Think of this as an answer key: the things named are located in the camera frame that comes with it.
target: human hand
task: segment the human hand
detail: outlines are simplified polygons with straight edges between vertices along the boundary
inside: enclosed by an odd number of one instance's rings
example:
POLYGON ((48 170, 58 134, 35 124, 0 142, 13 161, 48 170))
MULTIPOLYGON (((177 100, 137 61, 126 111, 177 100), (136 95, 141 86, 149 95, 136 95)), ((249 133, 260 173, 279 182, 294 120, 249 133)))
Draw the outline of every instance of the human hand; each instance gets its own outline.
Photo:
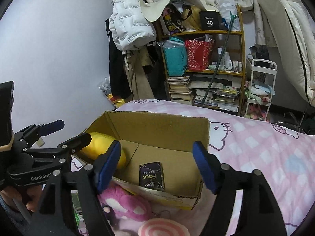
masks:
MULTIPOLYGON (((26 208, 32 212, 37 209, 37 204, 39 202, 40 196, 42 194, 42 186, 33 186, 26 190, 27 195, 30 197, 30 201, 26 204, 26 208)), ((4 202, 9 205, 14 210, 18 211, 13 199, 22 201, 22 195, 12 186, 6 187, 0 192, 0 195, 4 202)))

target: bookshelf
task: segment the bookshelf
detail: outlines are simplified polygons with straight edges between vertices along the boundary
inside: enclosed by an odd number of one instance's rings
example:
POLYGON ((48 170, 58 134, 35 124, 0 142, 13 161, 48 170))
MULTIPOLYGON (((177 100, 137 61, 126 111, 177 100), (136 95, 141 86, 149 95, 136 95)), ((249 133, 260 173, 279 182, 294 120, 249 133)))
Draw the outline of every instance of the bookshelf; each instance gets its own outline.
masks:
MULTIPOLYGON (((240 49, 236 50, 238 51, 238 53, 240 54, 241 60, 240 62, 243 63, 243 70, 242 72, 229 72, 229 71, 218 71, 217 74, 218 75, 232 75, 232 76, 236 76, 236 77, 241 77, 242 78, 242 83, 241 83, 241 88, 240 88, 240 94, 239 94, 239 107, 238 107, 238 115, 241 115, 242 112, 242 105, 243 105, 243 101, 244 101, 244 84, 245 84, 245 67, 246 67, 246 54, 245 54, 245 37, 244 37, 244 28, 243 28, 243 18, 242 18, 242 11, 240 10, 240 7, 237 6, 237 11, 238 11, 238 18, 240 21, 240 25, 241 25, 241 31, 232 31, 231 35, 236 35, 238 36, 238 41, 239 41, 239 46, 240 49)), ((157 35, 158 35, 158 39, 161 41, 163 39, 167 39, 169 37, 172 36, 180 36, 182 38, 186 38, 189 39, 192 36, 197 36, 200 37, 204 34, 211 34, 211 35, 218 35, 218 34, 227 34, 228 31, 225 30, 219 30, 219 31, 191 31, 191 32, 182 32, 182 33, 176 33, 176 34, 172 34, 172 35, 163 35, 162 34, 162 28, 160 24, 156 24, 156 30, 157 30, 157 35)), ((164 53, 162 52, 162 58, 163 58, 163 64, 164 64, 164 70, 165 70, 165 76, 166 78, 169 77, 168 75, 168 71, 167 71, 167 67, 166 67, 166 62, 165 62, 165 57, 164 57, 164 53)), ((186 70, 185 71, 186 75, 190 75, 190 74, 213 74, 214 70, 210 70, 210 69, 206 69, 202 72, 195 72, 195 71, 190 71, 190 70, 186 70)), ((167 84, 167 88, 168 88, 168 96, 170 96, 170 87, 169 84, 167 84)), ((211 107, 211 106, 204 106, 205 108, 209 108, 209 109, 215 109, 215 110, 221 110, 218 107, 211 107)))

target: red bag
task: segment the red bag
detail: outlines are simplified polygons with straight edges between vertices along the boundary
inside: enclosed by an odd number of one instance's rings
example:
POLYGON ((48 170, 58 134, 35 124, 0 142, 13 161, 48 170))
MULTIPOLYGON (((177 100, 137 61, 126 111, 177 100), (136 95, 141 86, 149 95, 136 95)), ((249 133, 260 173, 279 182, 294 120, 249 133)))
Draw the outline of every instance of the red bag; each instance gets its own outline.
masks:
POLYGON ((188 69, 191 71, 203 71, 209 66, 209 54, 213 50, 215 40, 203 42, 198 40, 186 40, 188 69))

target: teal bag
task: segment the teal bag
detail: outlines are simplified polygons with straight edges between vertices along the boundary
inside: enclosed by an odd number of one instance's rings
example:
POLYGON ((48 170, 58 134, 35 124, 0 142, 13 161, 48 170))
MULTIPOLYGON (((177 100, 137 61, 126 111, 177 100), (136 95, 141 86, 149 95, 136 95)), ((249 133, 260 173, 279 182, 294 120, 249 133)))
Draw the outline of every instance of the teal bag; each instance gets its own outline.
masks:
POLYGON ((176 37, 170 37, 169 40, 181 43, 183 46, 163 48, 168 74, 169 76, 182 76, 187 69, 185 42, 176 37))

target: mattress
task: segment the mattress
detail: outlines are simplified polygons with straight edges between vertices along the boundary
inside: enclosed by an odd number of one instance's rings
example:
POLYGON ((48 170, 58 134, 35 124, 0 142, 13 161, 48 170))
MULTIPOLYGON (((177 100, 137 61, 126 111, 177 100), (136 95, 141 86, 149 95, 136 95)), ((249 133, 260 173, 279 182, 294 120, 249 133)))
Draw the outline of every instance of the mattress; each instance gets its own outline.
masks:
POLYGON ((312 106, 314 100, 315 40, 299 0, 258 0, 275 37, 288 80, 312 106))
MULTIPOLYGON (((148 111, 208 118, 211 122, 209 152, 235 170, 252 172, 258 168, 263 172, 278 201, 288 235, 299 226, 315 201, 315 179, 312 175, 315 136, 300 134, 268 122, 163 100, 132 101, 118 111, 148 111)), ((227 235, 235 232, 241 199, 242 194, 238 191, 227 235)), ((158 204, 152 204, 152 209, 161 217, 185 225, 191 236, 198 236, 214 201, 215 196, 204 187, 201 199, 192 211, 158 204)), ((119 229, 137 232, 141 224, 122 219, 119 229)))

